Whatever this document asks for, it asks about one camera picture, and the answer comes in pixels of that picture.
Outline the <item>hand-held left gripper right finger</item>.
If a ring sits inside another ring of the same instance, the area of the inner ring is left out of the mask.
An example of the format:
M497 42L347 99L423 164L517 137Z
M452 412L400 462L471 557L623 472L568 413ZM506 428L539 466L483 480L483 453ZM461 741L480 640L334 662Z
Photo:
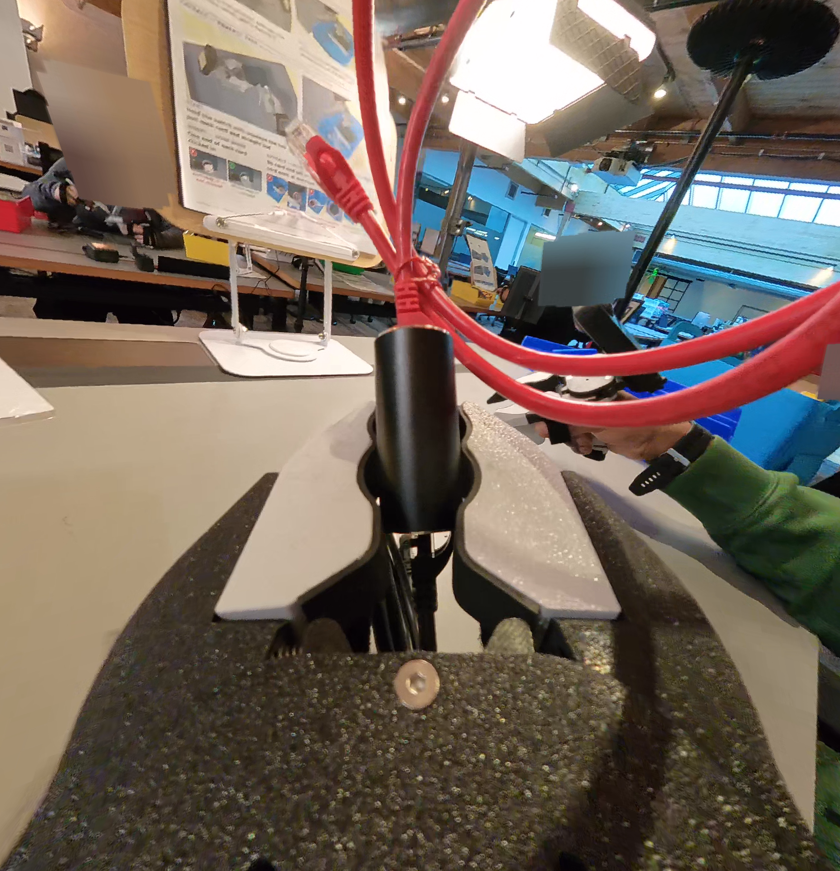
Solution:
M613 621L621 606L560 470L530 438L461 406L472 474L452 534L452 590L487 640L505 619Z

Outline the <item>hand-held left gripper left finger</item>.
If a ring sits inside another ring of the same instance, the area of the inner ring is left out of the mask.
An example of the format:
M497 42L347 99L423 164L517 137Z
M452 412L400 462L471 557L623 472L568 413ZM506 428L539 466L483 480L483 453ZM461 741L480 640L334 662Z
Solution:
M380 511L364 484L367 401L311 436L276 476L215 606L222 621L370 618L382 601Z

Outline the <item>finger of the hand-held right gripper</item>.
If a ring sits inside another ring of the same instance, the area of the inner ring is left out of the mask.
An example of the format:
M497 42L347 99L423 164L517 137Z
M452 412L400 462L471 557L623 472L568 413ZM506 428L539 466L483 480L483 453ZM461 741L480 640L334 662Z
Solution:
M511 401L493 401L491 413L536 444L542 444L549 439L544 420Z
M621 390L616 376L560 376L532 372L518 382L539 392L574 401L613 401Z

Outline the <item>black network splitter box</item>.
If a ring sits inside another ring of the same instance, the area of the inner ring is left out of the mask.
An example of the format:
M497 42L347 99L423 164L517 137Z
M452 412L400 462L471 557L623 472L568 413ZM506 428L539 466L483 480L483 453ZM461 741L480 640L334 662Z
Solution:
M375 342L376 483L389 531L451 531L460 495L460 417L453 339L401 326Z

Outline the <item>person's right forearm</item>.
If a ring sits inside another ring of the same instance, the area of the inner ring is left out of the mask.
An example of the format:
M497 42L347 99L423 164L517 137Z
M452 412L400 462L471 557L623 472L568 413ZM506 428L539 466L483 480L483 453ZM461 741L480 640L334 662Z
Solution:
M840 498L718 439L664 491L840 659Z

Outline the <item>black monitor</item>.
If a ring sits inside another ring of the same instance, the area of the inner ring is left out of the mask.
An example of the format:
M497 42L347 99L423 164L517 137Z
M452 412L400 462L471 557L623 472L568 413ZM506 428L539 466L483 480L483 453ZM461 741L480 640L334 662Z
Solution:
M544 312L538 302L540 280L538 270L520 266L503 303L503 317L536 325Z

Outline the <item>black wristwatch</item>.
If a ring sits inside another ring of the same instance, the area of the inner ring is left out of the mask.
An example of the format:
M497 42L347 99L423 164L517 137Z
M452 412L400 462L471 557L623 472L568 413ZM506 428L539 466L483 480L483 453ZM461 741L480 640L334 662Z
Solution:
M629 491L632 495L643 496L664 490L697 462L713 439L708 430L694 423L672 447L645 464L643 472L636 475L629 485Z

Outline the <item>blue plastic bins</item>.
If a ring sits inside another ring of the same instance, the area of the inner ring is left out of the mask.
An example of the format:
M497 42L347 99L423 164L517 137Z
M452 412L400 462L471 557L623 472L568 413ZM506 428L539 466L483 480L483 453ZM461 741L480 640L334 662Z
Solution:
M763 469L791 473L808 485L840 447L840 402L777 391L742 407L730 443Z

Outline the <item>grey light stand pole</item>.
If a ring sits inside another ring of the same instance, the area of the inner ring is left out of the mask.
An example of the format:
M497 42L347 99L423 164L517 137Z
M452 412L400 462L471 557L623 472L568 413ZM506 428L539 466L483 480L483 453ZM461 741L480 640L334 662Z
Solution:
M444 219L438 233L435 253L433 255L433 259L436 260L439 267L445 289L449 288L449 258L453 251L455 239L463 233L465 227L462 213L467 202L469 180L477 154L478 146L464 139L461 143L455 179L449 192Z

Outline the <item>bright light panel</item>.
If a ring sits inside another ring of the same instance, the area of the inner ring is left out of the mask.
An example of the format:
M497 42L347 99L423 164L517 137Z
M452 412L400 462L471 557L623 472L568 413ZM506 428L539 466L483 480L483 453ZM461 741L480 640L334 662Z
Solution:
M638 2L496 1L449 70L449 134L513 162L561 158L653 113L665 76Z

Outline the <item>yellow box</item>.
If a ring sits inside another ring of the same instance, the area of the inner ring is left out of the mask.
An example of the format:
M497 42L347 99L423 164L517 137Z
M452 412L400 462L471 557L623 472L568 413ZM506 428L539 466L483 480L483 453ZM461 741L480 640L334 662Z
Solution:
M227 241L190 232L184 232L182 237L185 256L188 259L216 266L230 266L231 245Z

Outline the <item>white flat plate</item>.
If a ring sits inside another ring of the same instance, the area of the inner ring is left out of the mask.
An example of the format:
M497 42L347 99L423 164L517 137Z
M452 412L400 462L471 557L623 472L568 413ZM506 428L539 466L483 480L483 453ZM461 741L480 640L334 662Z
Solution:
M0 428L53 416L54 407L0 358Z

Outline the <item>black ribbed disc on pole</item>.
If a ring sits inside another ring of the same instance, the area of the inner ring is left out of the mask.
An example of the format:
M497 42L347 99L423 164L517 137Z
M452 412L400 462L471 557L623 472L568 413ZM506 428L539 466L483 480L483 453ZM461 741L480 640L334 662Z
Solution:
M838 16L819 1L719 2L693 23L687 37L690 60L727 81L632 267L614 310L617 317L625 314L747 79L775 80L806 71L828 55L839 35Z

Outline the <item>long wooden workbench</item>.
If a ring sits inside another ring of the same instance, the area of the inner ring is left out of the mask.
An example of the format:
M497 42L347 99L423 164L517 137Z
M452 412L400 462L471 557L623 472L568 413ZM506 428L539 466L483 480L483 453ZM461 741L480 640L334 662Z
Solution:
M88 276L102 279L131 281L160 287L215 290L227 292L228 280L205 279L199 276L170 274L154 271L147 273L135 266L127 244L112 242L121 257L118 263L101 263L88 258L83 252L86 237L54 234L34 226L21 234L0 231L0 267L17 268L32 273Z

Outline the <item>person's green jacket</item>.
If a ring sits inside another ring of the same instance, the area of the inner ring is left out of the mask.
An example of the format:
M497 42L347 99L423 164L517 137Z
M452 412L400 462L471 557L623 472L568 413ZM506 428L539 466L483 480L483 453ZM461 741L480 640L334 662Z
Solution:
M818 741L816 750L816 841L840 870L840 753Z

